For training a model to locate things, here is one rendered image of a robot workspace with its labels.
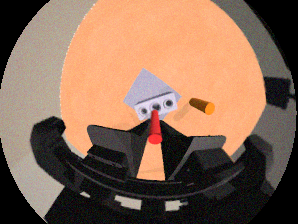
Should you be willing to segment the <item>orange cylinder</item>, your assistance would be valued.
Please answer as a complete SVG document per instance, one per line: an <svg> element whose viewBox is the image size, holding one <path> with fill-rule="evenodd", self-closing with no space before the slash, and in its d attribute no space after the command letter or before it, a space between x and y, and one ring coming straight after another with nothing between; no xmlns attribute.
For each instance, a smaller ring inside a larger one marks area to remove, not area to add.
<svg viewBox="0 0 298 224"><path fill-rule="evenodd" d="M212 101L204 101L202 99L196 99L196 97L193 97L193 99L190 99L189 104L192 105L193 108L200 109L201 112L204 112L205 115L212 115L214 112L214 104Z"/></svg>

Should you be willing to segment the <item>red peg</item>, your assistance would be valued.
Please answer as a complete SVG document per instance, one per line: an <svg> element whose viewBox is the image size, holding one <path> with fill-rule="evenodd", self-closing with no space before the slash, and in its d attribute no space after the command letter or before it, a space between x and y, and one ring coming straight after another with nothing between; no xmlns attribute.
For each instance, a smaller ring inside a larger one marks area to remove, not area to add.
<svg viewBox="0 0 298 224"><path fill-rule="evenodd" d="M161 141L160 116L158 116L158 111L154 109L152 111L152 117L150 117L149 143L158 144Z"/></svg>

